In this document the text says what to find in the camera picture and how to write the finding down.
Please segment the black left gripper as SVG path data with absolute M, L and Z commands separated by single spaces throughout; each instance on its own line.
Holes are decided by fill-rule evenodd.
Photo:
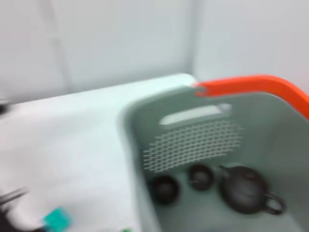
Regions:
M 26 195 L 28 190 L 26 188 L 19 188 L 8 193 L 0 194 L 0 204 L 5 205 Z M 7 217 L 8 210 L 0 210 L 0 231 L 1 232 L 46 232 L 46 228 L 40 227 L 33 230 L 17 228 Z

